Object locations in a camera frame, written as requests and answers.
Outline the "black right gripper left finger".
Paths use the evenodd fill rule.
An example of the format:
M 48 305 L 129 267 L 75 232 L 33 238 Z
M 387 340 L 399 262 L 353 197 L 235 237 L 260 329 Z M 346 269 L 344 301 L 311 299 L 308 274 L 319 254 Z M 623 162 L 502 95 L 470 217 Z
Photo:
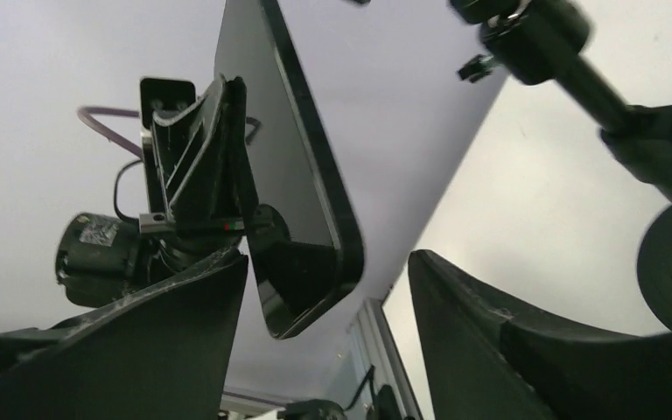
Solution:
M 0 419 L 213 419 L 248 272 L 235 249 L 48 329 L 0 333 Z

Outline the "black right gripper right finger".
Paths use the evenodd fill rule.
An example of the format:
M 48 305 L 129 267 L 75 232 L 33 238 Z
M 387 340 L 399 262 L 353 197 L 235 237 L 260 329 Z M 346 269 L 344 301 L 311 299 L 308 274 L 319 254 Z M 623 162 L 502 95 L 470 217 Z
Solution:
M 407 267 L 436 418 L 672 419 L 672 332 L 572 321 L 430 250 Z

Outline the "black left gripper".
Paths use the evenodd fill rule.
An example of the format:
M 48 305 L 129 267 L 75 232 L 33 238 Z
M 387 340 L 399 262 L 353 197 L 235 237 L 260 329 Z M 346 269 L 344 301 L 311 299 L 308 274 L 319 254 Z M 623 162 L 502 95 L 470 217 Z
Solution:
M 141 146 L 149 210 L 138 226 L 165 271 L 240 244 L 235 153 L 248 136 L 241 78 L 217 75 L 202 93 L 189 80 L 150 79 L 150 132 Z

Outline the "black bent-arm phone stand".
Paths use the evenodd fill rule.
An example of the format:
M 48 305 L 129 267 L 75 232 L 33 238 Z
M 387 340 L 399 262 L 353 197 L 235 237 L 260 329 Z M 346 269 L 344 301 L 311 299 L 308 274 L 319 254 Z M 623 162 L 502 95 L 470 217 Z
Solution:
M 479 29 L 485 52 L 458 76 L 477 82 L 496 67 L 534 86 L 555 81 L 598 124 L 613 157 L 667 200 L 639 247 L 636 275 L 647 306 L 672 330 L 672 105 L 630 105 L 588 64 L 583 50 L 592 27 L 571 1 L 454 1 L 451 7 Z

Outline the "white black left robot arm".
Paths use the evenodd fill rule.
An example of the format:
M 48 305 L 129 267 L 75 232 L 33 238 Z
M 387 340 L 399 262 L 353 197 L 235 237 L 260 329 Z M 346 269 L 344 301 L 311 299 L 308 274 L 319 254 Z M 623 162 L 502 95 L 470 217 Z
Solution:
M 99 308 L 161 282 L 222 250 L 244 234 L 235 186 L 235 148 L 242 144 L 242 84 L 216 76 L 198 93 L 188 80 L 140 81 L 141 142 L 102 123 L 127 109 L 84 106 L 79 118 L 133 154 L 143 170 L 146 212 L 79 213 L 57 248 L 55 274 L 67 299 Z

